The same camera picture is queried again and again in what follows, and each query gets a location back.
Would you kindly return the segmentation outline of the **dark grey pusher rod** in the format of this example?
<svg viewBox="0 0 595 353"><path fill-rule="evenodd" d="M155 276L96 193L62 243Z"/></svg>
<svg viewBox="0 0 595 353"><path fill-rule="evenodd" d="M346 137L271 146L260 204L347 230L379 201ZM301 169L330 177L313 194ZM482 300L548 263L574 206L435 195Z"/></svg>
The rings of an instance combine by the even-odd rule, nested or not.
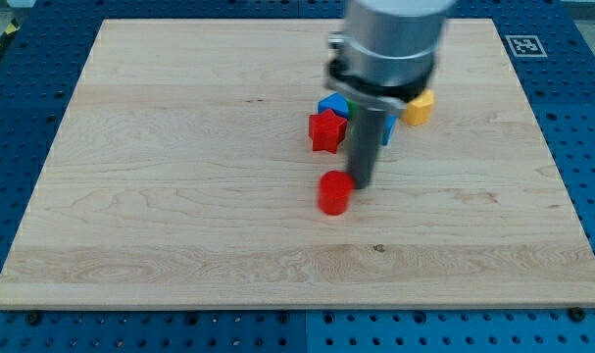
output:
<svg viewBox="0 0 595 353"><path fill-rule="evenodd" d="M358 105L357 121L350 128L345 167L355 189L364 189L371 183L386 118L385 111Z"/></svg>

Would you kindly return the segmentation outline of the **black silver tool flange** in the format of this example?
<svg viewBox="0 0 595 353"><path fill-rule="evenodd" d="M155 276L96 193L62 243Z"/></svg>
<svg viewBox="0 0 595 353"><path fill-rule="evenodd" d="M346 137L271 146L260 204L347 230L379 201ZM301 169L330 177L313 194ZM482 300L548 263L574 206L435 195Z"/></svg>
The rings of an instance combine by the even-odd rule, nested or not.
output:
<svg viewBox="0 0 595 353"><path fill-rule="evenodd" d="M363 106L398 115L427 87L435 66L433 39L380 33L360 40L347 31L328 36L335 55L325 86Z"/></svg>

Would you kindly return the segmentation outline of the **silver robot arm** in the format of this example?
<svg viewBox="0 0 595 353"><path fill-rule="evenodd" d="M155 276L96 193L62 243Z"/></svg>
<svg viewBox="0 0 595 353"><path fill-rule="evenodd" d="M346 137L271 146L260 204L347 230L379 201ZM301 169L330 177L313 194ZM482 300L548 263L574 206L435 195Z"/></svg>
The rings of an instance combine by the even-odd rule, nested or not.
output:
<svg viewBox="0 0 595 353"><path fill-rule="evenodd" d="M345 172L371 184L384 127L426 89L456 0L348 0L324 85L353 104Z"/></svg>

